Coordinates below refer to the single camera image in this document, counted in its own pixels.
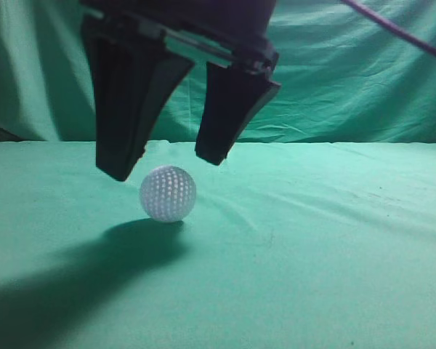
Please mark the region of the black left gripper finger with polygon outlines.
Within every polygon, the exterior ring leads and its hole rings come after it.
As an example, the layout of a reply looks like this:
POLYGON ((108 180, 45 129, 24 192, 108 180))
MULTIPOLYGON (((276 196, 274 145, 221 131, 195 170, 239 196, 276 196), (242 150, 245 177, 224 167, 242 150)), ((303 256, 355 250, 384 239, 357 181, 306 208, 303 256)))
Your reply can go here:
POLYGON ((127 23, 85 15, 81 25, 96 116, 96 166, 123 182, 145 153, 157 119, 194 62, 127 23))

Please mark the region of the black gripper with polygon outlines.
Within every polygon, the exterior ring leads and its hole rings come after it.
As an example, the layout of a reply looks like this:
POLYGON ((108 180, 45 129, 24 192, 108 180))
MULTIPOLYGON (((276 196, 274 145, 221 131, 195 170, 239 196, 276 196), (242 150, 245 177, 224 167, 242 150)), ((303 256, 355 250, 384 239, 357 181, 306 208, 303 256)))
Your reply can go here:
MULTIPOLYGON (((275 1, 82 1, 97 19, 143 36, 170 35, 212 55, 272 74, 279 54, 267 38, 275 1)), ((220 165, 249 122, 279 92, 266 75, 206 64, 198 158, 220 165)))

